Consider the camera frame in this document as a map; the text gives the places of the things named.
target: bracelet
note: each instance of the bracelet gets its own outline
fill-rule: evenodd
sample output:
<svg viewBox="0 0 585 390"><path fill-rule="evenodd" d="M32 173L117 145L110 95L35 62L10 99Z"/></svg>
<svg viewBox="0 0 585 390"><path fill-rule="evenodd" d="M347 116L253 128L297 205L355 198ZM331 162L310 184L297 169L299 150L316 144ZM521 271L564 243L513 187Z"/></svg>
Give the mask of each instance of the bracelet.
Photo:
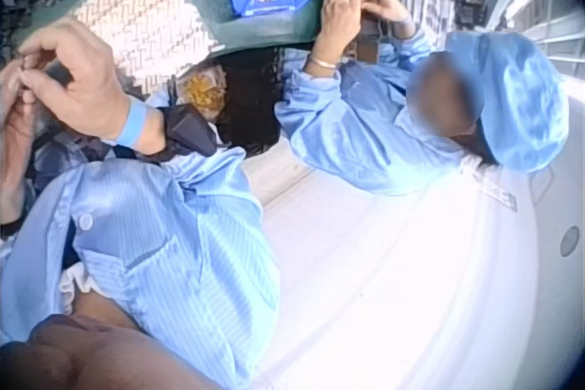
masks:
<svg viewBox="0 0 585 390"><path fill-rule="evenodd" d="M143 132L148 105L136 99L134 96L128 96L128 98L130 99L128 118L126 119L124 128L122 128L122 132L114 142L118 145L132 148L138 142L140 134Z"/></svg>
<svg viewBox="0 0 585 390"><path fill-rule="evenodd" d="M318 58L315 58L313 56L310 56L309 59L316 65L321 66L322 68L325 69L331 69L331 70L337 70L337 65L336 64L331 64L331 63L327 63L325 61L321 61Z"/></svg>

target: white button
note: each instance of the white button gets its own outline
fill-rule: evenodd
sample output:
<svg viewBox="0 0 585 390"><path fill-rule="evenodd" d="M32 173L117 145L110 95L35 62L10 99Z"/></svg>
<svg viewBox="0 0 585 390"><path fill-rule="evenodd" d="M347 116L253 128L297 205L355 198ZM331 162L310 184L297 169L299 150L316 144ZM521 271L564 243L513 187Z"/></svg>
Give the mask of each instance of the white button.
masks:
<svg viewBox="0 0 585 390"><path fill-rule="evenodd" d="M83 214L80 217L80 229L83 231L88 231L93 226L93 216L90 214Z"/></svg>

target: wrist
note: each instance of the wrist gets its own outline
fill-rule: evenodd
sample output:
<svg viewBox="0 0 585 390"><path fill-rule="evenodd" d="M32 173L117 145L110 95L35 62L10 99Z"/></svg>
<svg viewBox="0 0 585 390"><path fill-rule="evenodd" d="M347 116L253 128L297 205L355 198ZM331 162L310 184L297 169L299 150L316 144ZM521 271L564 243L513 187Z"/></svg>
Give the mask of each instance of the wrist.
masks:
<svg viewBox="0 0 585 390"><path fill-rule="evenodd" d="M113 118L110 120L110 128L105 135L100 136L102 139L107 139L109 141L118 139L122 133L126 121L128 121L130 107L132 105L130 98L122 90L120 91L119 98L116 102L118 105L115 106L116 110L112 113Z"/></svg>
<svg viewBox="0 0 585 390"><path fill-rule="evenodd" d="M142 155L153 155L165 147L165 117L160 110L149 108L143 130L133 149Z"/></svg>
<svg viewBox="0 0 585 390"><path fill-rule="evenodd" d="M22 216L25 208L25 187L22 184L15 194L2 194L0 197L0 224L10 224Z"/></svg>
<svg viewBox="0 0 585 390"><path fill-rule="evenodd" d="M346 47L339 47L330 38L319 35L314 42L311 56L328 64L339 64Z"/></svg>

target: white wall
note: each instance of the white wall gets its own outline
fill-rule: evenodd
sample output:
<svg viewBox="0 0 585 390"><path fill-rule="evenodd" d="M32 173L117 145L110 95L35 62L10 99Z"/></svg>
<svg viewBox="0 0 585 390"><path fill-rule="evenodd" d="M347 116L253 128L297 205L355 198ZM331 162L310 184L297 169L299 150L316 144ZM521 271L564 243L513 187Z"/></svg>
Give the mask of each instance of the white wall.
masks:
<svg viewBox="0 0 585 390"><path fill-rule="evenodd" d="M490 177L517 212L452 176L398 198L308 169L286 141L247 161L282 270L255 389L548 390L583 343L583 119L548 171Z"/></svg>
<svg viewBox="0 0 585 390"><path fill-rule="evenodd" d="M537 312L526 358L516 381L517 390L557 388L585 343L584 114L583 104L571 102L570 134L565 149L550 170L533 177L540 251ZM572 226L580 228L580 243L569 257L563 258L560 241Z"/></svg>
<svg viewBox="0 0 585 390"><path fill-rule="evenodd" d="M279 172L270 176L271 167ZM469 390L478 375L485 381L492 373L489 358L504 385L498 390L510 388L536 297L531 205L522 212L533 238L523 241L511 237L525 229L518 216L458 174L426 192L388 198L307 170L286 144L245 168L264 200L265 230L282 271L281 317L253 388L387 390L406 380L409 390ZM528 193L527 178L520 180ZM530 251L533 258L523 257ZM519 259L527 262L525 276L514 270ZM515 275L513 294L500 294ZM485 314L486 303L495 310ZM500 343L507 354L492 355Z"/></svg>

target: worker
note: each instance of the worker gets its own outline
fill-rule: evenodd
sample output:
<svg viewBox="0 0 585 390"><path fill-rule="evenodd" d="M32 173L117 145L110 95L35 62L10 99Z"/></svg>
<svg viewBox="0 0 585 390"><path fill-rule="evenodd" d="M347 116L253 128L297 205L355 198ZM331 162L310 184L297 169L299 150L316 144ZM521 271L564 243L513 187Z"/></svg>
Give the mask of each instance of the worker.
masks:
<svg viewBox="0 0 585 390"><path fill-rule="evenodd" d="M393 44L379 45L376 65L340 64L363 12L389 21ZM454 32L447 51L430 56L399 0L324 0L321 19L310 54L286 52L275 107L293 151L315 168L403 195L474 162L469 154L536 171L568 137L558 73L518 34Z"/></svg>
<svg viewBox="0 0 585 390"><path fill-rule="evenodd" d="M279 271L244 152L175 152L165 114L123 93L112 50L75 20L20 52L0 78L2 387L247 388L275 328ZM40 69L53 57L66 88ZM39 100L76 132L172 158L86 163L35 201L23 176Z"/></svg>

